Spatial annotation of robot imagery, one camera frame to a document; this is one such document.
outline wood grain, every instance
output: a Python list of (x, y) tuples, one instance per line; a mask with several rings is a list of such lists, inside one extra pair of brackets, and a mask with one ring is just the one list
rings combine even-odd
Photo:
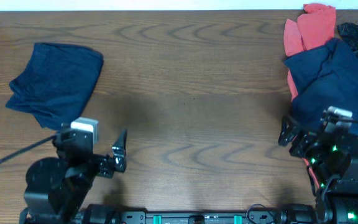
[[(277, 146), (288, 111), (283, 28), (301, 11), (0, 12), (0, 158), (52, 134), (6, 109), (9, 81), (34, 42), (92, 47), (104, 67), (83, 116), (100, 121), (96, 153), (129, 130), (128, 168), (96, 179), (84, 205), (238, 210), (310, 203), (299, 159)], [(358, 11), (337, 22), (358, 23)], [(25, 172), (51, 144), (0, 166), (0, 223), (25, 207)]]

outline black cable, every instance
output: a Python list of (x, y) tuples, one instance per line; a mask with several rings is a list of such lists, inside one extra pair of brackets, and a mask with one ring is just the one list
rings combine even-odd
[(55, 138), (56, 138), (56, 135), (49, 136), (46, 139), (43, 139), (43, 140), (41, 140), (39, 142), (36, 142), (36, 143), (34, 143), (34, 144), (30, 145), (30, 146), (27, 146), (27, 147), (25, 147), (23, 149), (20, 149), (20, 150), (16, 151), (16, 152), (13, 152), (12, 154), (0, 159), (0, 164), (2, 164), (3, 162), (8, 161), (9, 159), (12, 159), (13, 157), (16, 157), (16, 156), (18, 156), (20, 154), (23, 154), (23, 153), (25, 153), (25, 152), (27, 152), (27, 151), (39, 146), (39, 145), (42, 145), (43, 143), (45, 143), (47, 141), (53, 140)]
[[(252, 222), (253, 224), (256, 224), (256, 222), (252, 221), (252, 220), (249, 218), (249, 216), (248, 216), (249, 214), (248, 214), (248, 213), (249, 213), (250, 210), (251, 210), (253, 207), (255, 207), (255, 206), (261, 206), (261, 207), (266, 208), (265, 205), (262, 205), (262, 204), (253, 204), (253, 205), (251, 205), (251, 207), (249, 207), (249, 208), (247, 209), (246, 218), (248, 218), (248, 220), (249, 220), (250, 222)], [(271, 214), (270, 211), (267, 211), (267, 212), (268, 212), (268, 214), (273, 218), (273, 221), (272, 221), (272, 222), (267, 223), (267, 224), (271, 224), (271, 223), (274, 222), (274, 215)]]
[(322, 198), (323, 200), (325, 200), (325, 198), (326, 198), (326, 197), (325, 197), (325, 196), (326, 196), (326, 192), (327, 192), (329, 186), (331, 185), (331, 183), (333, 183), (334, 180), (340, 179), (340, 178), (341, 178), (341, 176), (339, 176), (338, 174), (334, 174), (334, 175), (332, 175), (332, 176), (327, 180), (327, 187), (325, 187), (325, 188), (323, 189), (323, 192), (321, 193), (321, 198)]
[(335, 121), (343, 121), (343, 122), (349, 122), (349, 123), (355, 123), (355, 124), (358, 124), (358, 121), (355, 121), (355, 120), (352, 120), (352, 119), (341, 119), (341, 118), (331, 118)]

